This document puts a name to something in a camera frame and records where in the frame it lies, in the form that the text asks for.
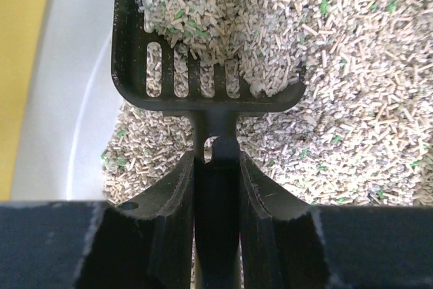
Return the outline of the black litter scoop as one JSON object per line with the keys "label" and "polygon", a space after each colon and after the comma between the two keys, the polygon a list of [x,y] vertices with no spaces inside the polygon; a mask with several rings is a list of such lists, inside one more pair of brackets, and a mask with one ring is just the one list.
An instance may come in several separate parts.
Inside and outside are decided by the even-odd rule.
{"label": "black litter scoop", "polygon": [[175,50],[163,37],[148,33],[136,0],[114,0],[112,80],[128,103],[166,116],[184,116],[193,127],[193,237],[191,273],[197,288],[246,288],[240,236],[240,116],[258,116],[293,107],[301,82],[268,99],[256,99],[242,83],[229,97],[225,67],[214,66],[214,96],[200,89],[200,62],[187,57],[188,93],[174,88]]}

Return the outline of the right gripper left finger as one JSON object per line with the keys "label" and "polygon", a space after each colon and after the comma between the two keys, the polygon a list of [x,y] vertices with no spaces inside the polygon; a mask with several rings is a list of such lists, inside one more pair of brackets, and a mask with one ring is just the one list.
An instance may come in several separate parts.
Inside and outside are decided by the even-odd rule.
{"label": "right gripper left finger", "polygon": [[129,201],[95,207],[75,288],[189,288],[193,153]]}

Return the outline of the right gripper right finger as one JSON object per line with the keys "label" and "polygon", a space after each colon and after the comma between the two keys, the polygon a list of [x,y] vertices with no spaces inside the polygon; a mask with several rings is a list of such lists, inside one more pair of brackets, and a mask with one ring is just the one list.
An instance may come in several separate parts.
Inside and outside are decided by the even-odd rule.
{"label": "right gripper right finger", "polygon": [[246,288],[324,288],[329,268],[310,204],[240,158],[240,236]]}

